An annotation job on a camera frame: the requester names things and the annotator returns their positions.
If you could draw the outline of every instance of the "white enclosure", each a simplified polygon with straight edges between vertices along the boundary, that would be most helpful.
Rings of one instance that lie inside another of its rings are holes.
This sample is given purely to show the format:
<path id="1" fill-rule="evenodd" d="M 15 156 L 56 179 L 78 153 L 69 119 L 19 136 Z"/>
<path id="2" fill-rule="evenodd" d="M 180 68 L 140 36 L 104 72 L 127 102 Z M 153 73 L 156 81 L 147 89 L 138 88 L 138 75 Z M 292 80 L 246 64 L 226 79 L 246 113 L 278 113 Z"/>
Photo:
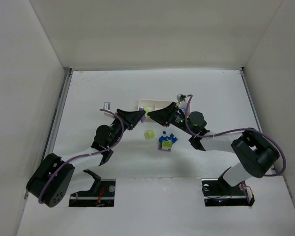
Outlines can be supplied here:
<path id="1" fill-rule="evenodd" d="M 53 152 L 64 156 L 88 148 L 97 127 L 113 121 L 99 110 L 105 101 L 112 111 L 131 111 L 142 97 L 175 101 L 181 92 L 194 94 L 191 111 L 201 111 L 211 131 L 258 129 L 239 70 L 75 71 Z M 155 139 L 145 140 L 150 129 Z M 178 137 L 171 152 L 157 149 L 163 130 Z M 144 236 L 295 236 L 295 209 L 283 177 L 249 179 L 256 197 L 252 208 L 205 207 L 200 177 L 217 178 L 239 160 L 230 152 L 195 150 L 189 138 L 172 125 L 137 124 L 124 133 L 106 164 L 93 166 L 92 159 L 86 164 L 102 178 L 117 179 L 113 209 L 68 207 L 69 195 L 48 208 L 30 195 L 18 235 L 73 236 L 83 229 L 86 235 L 103 236 L 136 236 L 138 231 Z M 81 170 L 71 181 L 82 178 L 90 177 Z"/>

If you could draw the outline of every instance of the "robotic arm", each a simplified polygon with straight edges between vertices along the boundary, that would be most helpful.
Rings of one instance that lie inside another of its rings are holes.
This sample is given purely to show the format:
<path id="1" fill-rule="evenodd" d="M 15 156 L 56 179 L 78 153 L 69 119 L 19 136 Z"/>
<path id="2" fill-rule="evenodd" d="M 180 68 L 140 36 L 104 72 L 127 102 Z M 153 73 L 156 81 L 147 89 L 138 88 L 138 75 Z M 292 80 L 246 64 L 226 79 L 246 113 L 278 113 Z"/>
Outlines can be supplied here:
<path id="1" fill-rule="evenodd" d="M 238 184 L 246 179 L 262 178 L 279 158 L 277 149 L 252 128 L 241 133 L 223 135 L 210 132 L 206 129 L 207 122 L 202 113 L 185 114 L 180 108 L 181 103 L 186 102 L 186 96 L 180 94 L 177 98 L 179 105 L 172 102 L 168 107 L 149 112 L 148 115 L 162 126 L 172 124 L 190 134 L 189 142 L 194 149 L 232 152 L 240 161 L 228 168 L 218 179 L 208 180 L 206 184 L 202 181 L 206 196 L 233 194 Z M 49 207 L 56 206 L 66 192 L 98 192 L 101 177 L 88 168 L 105 164 L 113 154 L 111 148 L 119 142 L 123 132 L 132 130 L 144 114 L 145 111 L 125 112 L 117 109 L 115 120 L 110 126 L 98 127 L 90 148 L 62 157 L 54 153 L 47 155 L 28 181 L 26 189 L 40 203 Z"/>
<path id="2" fill-rule="evenodd" d="M 57 205 L 66 192 L 97 192 L 101 177 L 88 168 L 105 164 L 114 153 L 111 148 L 118 143 L 122 131 L 132 130 L 144 114 L 145 111 L 125 112 L 117 109 L 118 118 L 115 118 L 111 126 L 101 125 L 97 128 L 90 148 L 62 157 L 54 153 L 47 155 L 28 181 L 26 189 L 49 207 Z M 81 174 L 87 178 L 75 178 Z"/>
<path id="3" fill-rule="evenodd" d="M 179 102 L 185 102 L 186 96 L 180 94 L 177 98 Z M 191 112 L 187 116 L 175 102 L 164 109 L 149 112 L 147 115 L 162 126 L 167 127 L 172 124 L 190 134 L 189 142 L 194 149 L 227 151 L 237 155 L 240 162 L 228 168 L 218 178 L 218 192 L 221 195 L 250 177 L 262 178 L 279 158 L 276 148 L 261 134 L 254 132 L 254 129 L 215 136 L 216 133 L 205 128 L 207 122 L 202 113 Z"/>

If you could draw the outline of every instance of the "blue lego piece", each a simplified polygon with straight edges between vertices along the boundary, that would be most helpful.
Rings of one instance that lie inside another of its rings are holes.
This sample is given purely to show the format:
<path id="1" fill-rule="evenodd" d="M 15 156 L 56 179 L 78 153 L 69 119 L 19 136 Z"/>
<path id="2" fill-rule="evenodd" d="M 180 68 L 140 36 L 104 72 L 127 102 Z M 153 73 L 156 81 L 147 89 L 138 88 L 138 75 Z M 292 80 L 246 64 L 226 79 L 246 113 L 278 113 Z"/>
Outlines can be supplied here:
<path id="1" fill-rule="evenodd" d="M 163 141 L 168 141 L 167 137 L 164 137 L 164 136 L 161 136 L 159 139 L 158 139 L 159 143 L 162 144 Z"/>
<path id="2" fill-rule="evenodd" d="M 173 144 L 178 140 L 178 138 L 172 138 Z"/>

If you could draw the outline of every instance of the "rectangular opening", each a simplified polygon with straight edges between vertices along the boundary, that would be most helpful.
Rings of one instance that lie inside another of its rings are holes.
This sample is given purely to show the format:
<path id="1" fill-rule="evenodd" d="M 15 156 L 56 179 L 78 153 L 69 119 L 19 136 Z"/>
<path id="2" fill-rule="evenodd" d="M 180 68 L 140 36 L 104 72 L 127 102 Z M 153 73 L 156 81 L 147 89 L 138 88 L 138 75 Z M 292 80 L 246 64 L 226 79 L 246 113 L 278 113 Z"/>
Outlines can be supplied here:
<path id="1" fill-rule="evenodd" d="M 102 179 L 98 190 L 80 191 L 70 195 L 69 207 L 113 207 L 115 205 L 116 180 Z"/>
<path id="2" fill-rule="evenodd" d="M 221 190 L 217 179 L 203 179 L 202 192 L 206 207 L 252 206 L 255 201 L 250 188 Z"/>

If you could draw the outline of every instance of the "white wall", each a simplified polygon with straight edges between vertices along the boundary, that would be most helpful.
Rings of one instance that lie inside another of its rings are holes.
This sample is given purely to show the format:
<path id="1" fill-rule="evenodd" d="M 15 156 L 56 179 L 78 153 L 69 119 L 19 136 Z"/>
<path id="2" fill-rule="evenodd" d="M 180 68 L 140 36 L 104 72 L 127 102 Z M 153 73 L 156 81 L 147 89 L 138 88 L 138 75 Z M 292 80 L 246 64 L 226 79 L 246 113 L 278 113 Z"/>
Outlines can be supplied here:
<path id="1" fill-rule="evenodd" d="M 28 0 L 0 0 L 0 236 L 15 235 L 64 76 Z"/>
<path id="2" fill-rule="evenodd" d="M 295 205 L 295 0 L 284 0 L 244 72 L 264 132 L 287 156 Z"/>
<path id="3" fill-rule="evenodd" d="M 245 66 L 282 0 L 30 0 L 64 66 Z"/>

